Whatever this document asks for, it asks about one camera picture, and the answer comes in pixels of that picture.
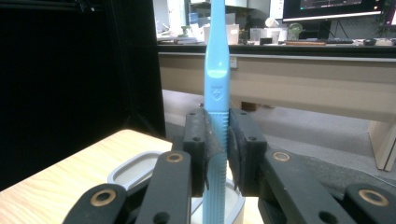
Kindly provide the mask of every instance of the desk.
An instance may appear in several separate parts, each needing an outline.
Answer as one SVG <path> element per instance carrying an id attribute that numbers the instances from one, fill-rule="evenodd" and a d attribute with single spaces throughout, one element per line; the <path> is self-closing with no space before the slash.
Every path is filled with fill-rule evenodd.
<path id="1" fill-rule="evenodd" d="M 107 182 L 113 169 L 138 153 L 170 150 L 172 144 L 120 131 L 0 192 L 1 223 L 62 223 L 88 189 Z M 244 223 L 260 223 L 257 199 L 247 199 Z"/>
<path id="2" fill-rule="evenodd" d="M 379 169 L 396 158 L 396 47 L 230 47 L 233 101 L 373 120 Z M 160 46 L 163 89 L 203 94 L 205 47 Z"/>

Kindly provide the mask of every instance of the blue toothbrush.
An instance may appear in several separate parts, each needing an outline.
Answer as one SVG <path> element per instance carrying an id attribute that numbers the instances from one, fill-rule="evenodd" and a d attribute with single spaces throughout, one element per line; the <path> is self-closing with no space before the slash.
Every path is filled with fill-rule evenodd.
<path id="1" fill-rule="evenodd" d="M 205 110 L 223 147 L 209 164 L 209 190 L 204 192 L 204 224 L 224 223 L 227 172 L 227 128 L 230 101 L 230 52 L 225 26 L 224 0 L 211 1 L 210 35 L 205 55 Z"/>

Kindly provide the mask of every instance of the toothbrush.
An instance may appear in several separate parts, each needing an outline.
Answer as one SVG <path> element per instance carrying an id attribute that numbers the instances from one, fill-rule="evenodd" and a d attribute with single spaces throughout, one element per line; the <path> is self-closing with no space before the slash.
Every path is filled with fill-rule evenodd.
<path id="1" fill-rule="evenodd" d="M 204 192 L 204 224 L 224 223 L 227 172 L 227 128 L 230 101 L 230 52 L 225 26 L 224 0 L 211 1 L 210 34 L 205 55 L 205 110 L 223 148 L 209 164 L 209 189 Z"/>

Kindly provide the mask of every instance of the table surface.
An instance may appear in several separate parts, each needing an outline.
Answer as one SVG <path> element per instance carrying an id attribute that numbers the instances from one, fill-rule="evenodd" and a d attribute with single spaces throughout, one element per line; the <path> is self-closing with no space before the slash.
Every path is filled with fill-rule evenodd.
<path id="1" fill-rule="evenodd" d="M 123 130 L 55 163 L 0 192 L 2 223 L 62 223 L 88 189 L 107 182 L 123 162 L 149 150 L 167 151 L 172 144 L 131 130 Z M 257 198 L 247 198 L 244 223 L 262 222 Z"/>

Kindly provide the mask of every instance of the gray floor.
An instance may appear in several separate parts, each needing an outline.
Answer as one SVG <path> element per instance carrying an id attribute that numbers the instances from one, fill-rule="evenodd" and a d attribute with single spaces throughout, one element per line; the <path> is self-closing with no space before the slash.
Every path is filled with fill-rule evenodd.
<path id="1" fill-rule="evenodd" d="M 170 141 L 174 135 L 183 134 L 185 115 L 198 108 L 203 101 L 201 95 L 163 91 L 166 131 Z M 314 172 L 328 169 L 323 178 L 335 178 L 344 185 L 348 182 L 346 174 L 356 171 L 367 177 L 362 181 L 384 179 L 391 184 L 384 183 L 386 188 L 395 190 L 392 185 L 396 183 L 396 168 L 393 167 L 391 172 L 376 168 L 368 134 L 369 120 L 266 106 L 250 112 L 250 116 L 259 125 L 270 146 L 311 159 Z"/>

